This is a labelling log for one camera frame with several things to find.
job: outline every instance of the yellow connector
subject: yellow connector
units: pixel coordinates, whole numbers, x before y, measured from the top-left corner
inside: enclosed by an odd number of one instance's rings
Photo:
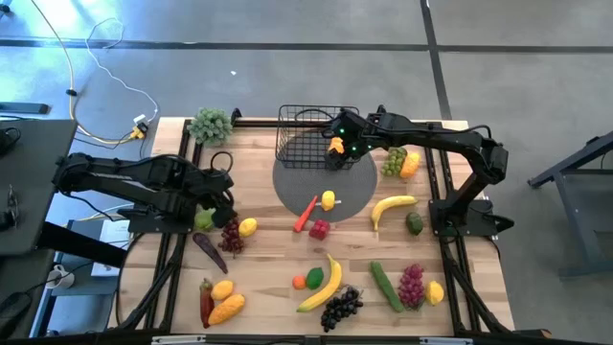
[[[137,126],[134,126],[130,133],[130,139],[145,139],[145,133]]]

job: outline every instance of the red cube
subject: red cube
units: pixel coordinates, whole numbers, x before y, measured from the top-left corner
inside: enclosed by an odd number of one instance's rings
[[[329,231],[329,223],[325,220],[317,219],[315,220],[315,224],[310,231],[308,231],[308,235],[314,239],[322,241],[326,238]]]

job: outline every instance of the grape bunch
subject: grape bunch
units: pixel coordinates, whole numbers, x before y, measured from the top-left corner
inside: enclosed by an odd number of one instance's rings
[[[234,257],[242,252],[245,243],[238,234],[238,218],[228,221],[226,226],[223,227],[221,237],[223,238],[223,241],[218,244],[221,250],[224,252],[232,252]]]
[[[360,298],[360,293],[355,287],[347,287],[347,291],[343,293],[341,298],[334,297],[329,300],[326,304],[326,310],[322,314],[324,332],[328,333],[329,330],[333,330],[342,318],[357,314],[357,310],[364,306]]]
[[[387,159],[381,167],[381,174],[384,176],[398,176],[402,169],[402,163],[406,158],[406,149],[390,148],[388,149]]]
[[[423,303],[425,290],[421,282],[423,268],[419,264],[413,264],[404,269],[400,278],[400,301],[406,309],[418,311]]]

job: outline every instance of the gray circular plate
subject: gray circular plate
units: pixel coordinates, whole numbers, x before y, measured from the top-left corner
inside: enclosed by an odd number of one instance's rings
[[[327,212],[321,206],[315,206],[309,219],[335,222],[352,217],[368,204],[375,193],[376,166],[370,154],[364,155],[351,169],[336,172],[290,169],[276,160],[272,179],[277,196],[296,216],[305,211],[314,196],[317,196],[317,202],[321,202],[323,192],[333,191],[336,200],[342,202]]]

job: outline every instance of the banana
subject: banana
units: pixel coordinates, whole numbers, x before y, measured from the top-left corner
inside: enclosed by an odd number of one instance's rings
[[[373,212],[371,213],[371,219],[373,220],[373,224],[375,225],[375,231],[379,231],[378,223],[383,211],[389,209],[390,207],[413,205],[417,202],[418,200],[410,195],[390,196],[379,201],[375,205]]]
[[[326,302],[326,300],[328,300],[334,294],[334,292],[336,292],[338,286],[341,284],[341,278],[343,276],[341,264],[336,262],[330,254],[328,254],[328,259],[330,276],[326,287],[322,288],[321,291],[308,297],[305,302],[301,303],[296,310],[297,312],[312,311],[313,309],[317,308],[317,306]]]

